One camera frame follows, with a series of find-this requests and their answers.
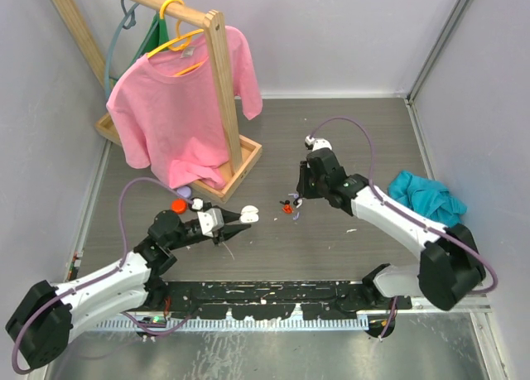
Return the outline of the white earbud case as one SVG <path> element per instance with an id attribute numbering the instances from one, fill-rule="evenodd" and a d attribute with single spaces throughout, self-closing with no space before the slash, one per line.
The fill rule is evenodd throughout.
<path id="1" fill-rule="evenodd" d="M 253 224 L 259 221 L 259 210 L 254 205 L 246 205 L 241 209 L 239 222 L 241 224 Z"/>

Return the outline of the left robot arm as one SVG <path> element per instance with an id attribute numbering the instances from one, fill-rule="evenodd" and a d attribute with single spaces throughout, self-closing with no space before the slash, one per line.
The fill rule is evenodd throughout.
<path id="1" fill-rule="evenodd" d="M 111 316 L 141 306 L 158 310 L 167 299 L 162 276 L 176 263 L 174 250 L 207 240 L 225 242 L 258 220 L 252 205 L 240 213 L 213 206 L 189 221 L 165 210 L 124 258 L 73 281 L 37 282 L 6 324 L 14 342 L 14 370 L 23 374 L 46 366 L 82 333 Z"/>

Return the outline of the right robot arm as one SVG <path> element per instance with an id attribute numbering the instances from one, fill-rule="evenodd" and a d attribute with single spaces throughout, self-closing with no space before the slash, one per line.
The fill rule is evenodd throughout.
<path id="1" fill-rule="evenodd" d="M 426 219 L 371 186 L 366 177 L 347 175 L 328 147 L 301 161 L 296 191 L 303 199 L 324 199 L 372 224 L 416 258 L 415 265 L 382 264 L 363 278 L 364 301 L 374 309 L 396 296 L 422 296 L 449 311 L 485 279 L 485 265 L 463 224 L 447 227 Z"/>

